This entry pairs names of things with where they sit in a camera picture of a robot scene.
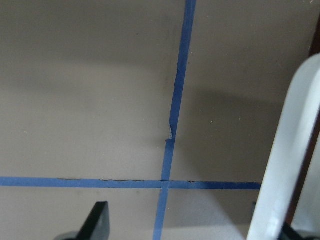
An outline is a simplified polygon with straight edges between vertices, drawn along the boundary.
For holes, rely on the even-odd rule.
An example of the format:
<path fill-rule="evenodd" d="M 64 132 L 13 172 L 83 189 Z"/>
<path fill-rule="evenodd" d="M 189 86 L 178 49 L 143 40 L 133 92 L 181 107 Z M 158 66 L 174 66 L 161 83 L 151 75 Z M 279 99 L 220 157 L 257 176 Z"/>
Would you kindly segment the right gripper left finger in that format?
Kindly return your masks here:
<path fill-rule="evenodd" d="M 57 240 L 108 240 L 111 234 L 110 211 L 107 201 L 94 204 L 78 232 L 68 232 L 56 237 Z"/>

